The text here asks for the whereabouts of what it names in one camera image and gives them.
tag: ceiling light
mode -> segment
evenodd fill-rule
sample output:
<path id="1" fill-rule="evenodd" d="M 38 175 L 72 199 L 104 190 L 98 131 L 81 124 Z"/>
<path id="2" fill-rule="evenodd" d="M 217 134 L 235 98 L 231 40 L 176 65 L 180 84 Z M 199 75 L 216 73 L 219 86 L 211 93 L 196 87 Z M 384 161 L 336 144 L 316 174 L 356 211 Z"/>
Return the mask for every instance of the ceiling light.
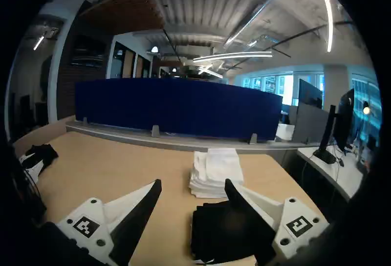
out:
<path id="1" fill-rule="evenodd" d="M 328 18 L 328 41 L 327 41 L 327 52 L 331 51 L 331 45 L 333 43 L 333 31 L 334 31 L 334 21 L 333 21 L 333 11 L 331 9 L 330 0 L 325 0 L 327 18 Z"/>
<path id="2" fill-rule="evenodd" d="M 38 46 L 41 44 L 42 40 L 44 39 L 45 37 L 44 36 L 41 36 L 40 39 L 38 40 L 38 42 L 35 44 L 34 46 L 34 51 L 37 50 Z"/>
<path id="3" fill-rule="evenodd" d="M 247 44 L 247 46 L 252 47 L 252 46 L 254 46 L 256 43 L 258 43 L 258 41 L 257 41 L 257 40 L 254 40 L 254 41 L 250 42 L 249 44 Z"/>
<path id="4" fill-rule="evenodd" d="M 223 76 L 221 74 L 218 74 L 217 72 L 214 72 L 214 71 L 211 71 L 211 70 L 208 70 L 208 69 L 205 69 L 204 72 L 209 73 L 211 75 L 214 75 L 214 76 L 216 76 L 216 77 L 218 77 L 220 79 L 223 78 Z"/>
<path id="5" fill-rule="evenodd" d="M 212 63 L 209 64 L 209 65 L 207 65 L 207 66 L 201 66 L 201 67 L 199 68 L 199 73 L 198 73 L 198 74 L 202 74 L 205 70 L 207 70 L 208 68 L 210 68 L 210 67 L 212 67 L 212 66 L 213 66 Z"/>
<path id="6" fill-rule="evenodd" d="M 231 58 L 248 58 L 248 57 L 273 57 L 273 55 L 271 51 L 234 52 L 234 53 L 203 56 L 203 57 L 193 59 L 193 62 L 212 61 L 212 60 L 231 59 Z"/>

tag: blue fabric divider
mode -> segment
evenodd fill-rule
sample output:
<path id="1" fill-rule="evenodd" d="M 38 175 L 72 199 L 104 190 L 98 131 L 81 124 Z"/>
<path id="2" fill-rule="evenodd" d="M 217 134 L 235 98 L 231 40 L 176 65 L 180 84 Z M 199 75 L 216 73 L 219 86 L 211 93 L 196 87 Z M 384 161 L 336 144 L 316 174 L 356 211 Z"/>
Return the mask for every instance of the blue fabric divider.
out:
<path id="1" fill-rule="evenodd" d="M 183 79 L 109 79 L 76 84 L 76 119 L 199 136 L 274 140 L 282 97 Z"/>

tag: stack of white towels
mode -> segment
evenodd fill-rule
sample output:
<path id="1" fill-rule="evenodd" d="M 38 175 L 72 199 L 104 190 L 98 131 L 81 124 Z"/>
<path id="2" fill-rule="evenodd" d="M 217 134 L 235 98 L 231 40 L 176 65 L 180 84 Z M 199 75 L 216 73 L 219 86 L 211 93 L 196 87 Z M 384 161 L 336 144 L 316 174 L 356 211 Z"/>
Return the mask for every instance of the stack of white towels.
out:
<path id="1" fill-rule="evenodd" d="M 239 156 L 233 148 L 194 152 L 189 188 L 197 198 L 226 198 L 225 179 L 243 184 Z"/>

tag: black cloth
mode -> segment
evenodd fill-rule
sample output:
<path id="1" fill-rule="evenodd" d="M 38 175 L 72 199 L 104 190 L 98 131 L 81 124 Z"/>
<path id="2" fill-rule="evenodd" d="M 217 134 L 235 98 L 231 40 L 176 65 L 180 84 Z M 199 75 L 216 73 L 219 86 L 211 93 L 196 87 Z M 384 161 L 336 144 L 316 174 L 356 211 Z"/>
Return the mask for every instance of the black cloth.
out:
<path id="1" fill-rule="evenodd" d="M 43 168 L 40 171 L 40 174 L 46 167 L 48 167 L 55 158 L 58 157 L 57 152 L 52 148 L 50 144 L 41 145 L 41 146 L 32 146 L 27 152 L 26 156 L 30 156 L 22 162 L 22 166 L 25 169 L 34 167 L 40 161 L 43 161 Z"/>
<path id="2" fill-rule="evenodd" d="M 253 226 L 248 214 L 233 208 L 230 201 L 197 206 L 192 220 L 194 260 L 219 264 L 257 254 L 270 261 L 275 256 L 272 240 L 254 241 Z"/>

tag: wooden table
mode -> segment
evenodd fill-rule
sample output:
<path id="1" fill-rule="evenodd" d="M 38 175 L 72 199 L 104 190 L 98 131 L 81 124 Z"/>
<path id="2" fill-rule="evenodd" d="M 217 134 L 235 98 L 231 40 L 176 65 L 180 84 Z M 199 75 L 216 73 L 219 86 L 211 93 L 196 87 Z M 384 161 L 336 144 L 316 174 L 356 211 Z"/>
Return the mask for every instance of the wooden table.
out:
<path id="1" fill-rule="evenodd" d="M 193 153 L 134 146 L 70 132 L 52 141 L 59 158 L 40 175 L 38 188 L 46 219 L 58 222 L 86 199 L 108 202 L 151 181 L 162 193 L 131 259 L 134 266 L 192 265 L 190 220 L 197 205 L 221 199 L 197 199 L 188 189 Z M 295 196 L 319 209 L 268 155 L 239 155 L 247 188 L 277 201 Z M 254 257 L 229 263 L 253 266 Z"/>

